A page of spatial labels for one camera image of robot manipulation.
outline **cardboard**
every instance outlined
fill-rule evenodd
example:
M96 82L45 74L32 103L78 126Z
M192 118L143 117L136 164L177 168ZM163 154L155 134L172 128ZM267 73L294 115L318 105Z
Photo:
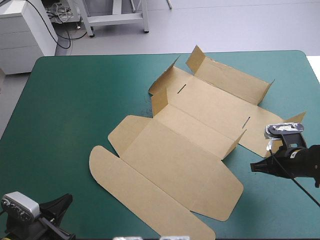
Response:
M268 156L265 126L301 122L305 115L284 120L259 107L271 84L206 57L198 46L187 61L194 75L176 67L175 62L149 89L153 118L127 116L108 136L120 158L105 149L92 150L91 154L98 151L94 159L99 161L90 156L94 178L164 235L183 235L190 226L183 228L176 224L177 219L167 224L168 217L162 212L173 217L177 211L188 218L190 210L227 220L243 185L221 160L238 143ZM128 198L133 190L151 196L142 201ZM167 228L172 232L163 233ZM193 239L207 239L198 234Z
M90 153L92 176L161 236L214 240L215 232L143 175L102 146Z
M108 136L112 146L123 161L189 210L227 220L243 186L217 155L228 154L237 142L170 105L160 113L153 119L127 116ZM166 115L174 121L168 121ZM140 132L127 131L137 123L144 125ZM228 143L228 148L214 148L202 138L208 136L209 143L217 141L210 136L212 133ZM127 136L130 145L123 142Z
M198 46L187 65L194 75L173 63L150 87L155 118L166 105L171 105L232 140L243 134L239 144L267 157L265 126L301 122L305 115L303 112L284 120L257 106L271 84L208 58ZM221 142L216 147L226 146Z

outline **cable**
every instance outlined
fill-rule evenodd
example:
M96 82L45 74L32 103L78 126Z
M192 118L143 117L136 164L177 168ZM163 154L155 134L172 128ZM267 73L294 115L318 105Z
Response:
M35 5L33 5L29 0L26 0L26 1L27 1L27 2L36 10L36 12L39 14L39 16L41 17L41 19L42 19L42 21L43 21L43 23L44 23L44 25L45 25L45 27L46 27L46 29L48 30L49 34L51 35L51 37L52 37L52 39L55 41L55 43L56 43L59 47L61 47L61 48L63 48L63 49L69 49L69 48L71 47L71 40L69 39L69 46L68 46L68 47L61 46L61 45L58 43L58 41L54 38L54 36L52 35L51 31L49 30L48 25L46 24L46 21L44 20L44 18L43 18L42 15L40 14L39 10L38 10L38 9L35 7Z
M58 33L56 33L60 38L63 38L63 39L67 39L67 40L77 40L77 39L82 39L86 34L87 32L85 32L83 35L79 36L79 37L75 37L75 38L66 38L64 36L61 36L59 35Z
M318 205L318 207L320 208L320 203L303 187L300 185L300 183L298 183L292 176L290 173L287 172L287 170L280 164L280 162L278 161L278 159L275 157L275 155L273 154L272 150L269 150L272 158L275 160L275 162L280 166L280 168L285 172L285 174L288 175L288 177L302 190L304 191L305 194L308 195L309 198L311 198L312 201L315 202L315 204Z
M58 15L55 15L53 12L50 12L50 11L47 11L46 13L52 15L52 16L49 16L50 19L58 16ZM60 38L63 38L63 39L67 39L67 40L78 40L78 39L82 39L82 38L87 34L87 32L85 32L83 35L81 35L81 36L79 36L79 37L75 37L75 38L70 38L70 37L67 38L67 37L64 37L64 36L59 35L58 33L55 33L55 34L57 34Z

